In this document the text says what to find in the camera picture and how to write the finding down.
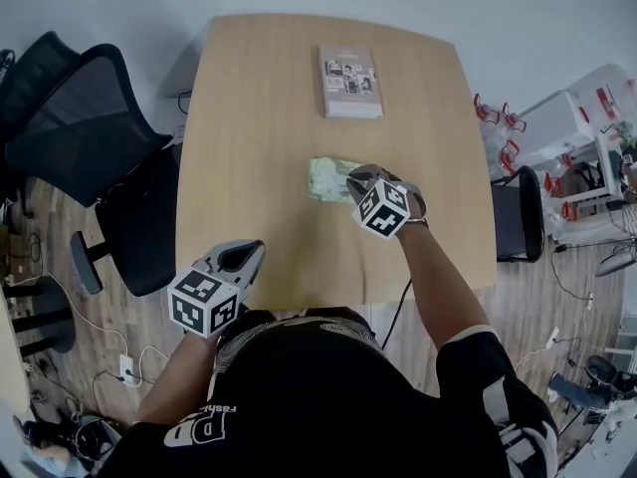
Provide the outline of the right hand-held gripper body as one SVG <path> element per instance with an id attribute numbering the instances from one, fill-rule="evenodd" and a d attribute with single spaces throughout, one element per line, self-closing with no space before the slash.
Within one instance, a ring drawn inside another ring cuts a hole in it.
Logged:
<path id="1" fill-rule="evenodd" d="M 368 193 L 360 203 L 355 203 L 352 218 L 361 228 L 385 240 L 406 224 L 427 227 L 427 205 L 420 189 L 385 171 L 386 180 L 366 185 Z"/>

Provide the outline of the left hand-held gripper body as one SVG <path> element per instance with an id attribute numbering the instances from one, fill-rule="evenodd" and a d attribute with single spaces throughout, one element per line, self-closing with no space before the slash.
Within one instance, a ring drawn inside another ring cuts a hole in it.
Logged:
<path id="1" fill-rule="evenodd" d="M 169 319 L 183 330 L 210 338 L 234 322 L 246 297 L 247 261 L 237 255 L 202 257 L 168 286 Z"/>

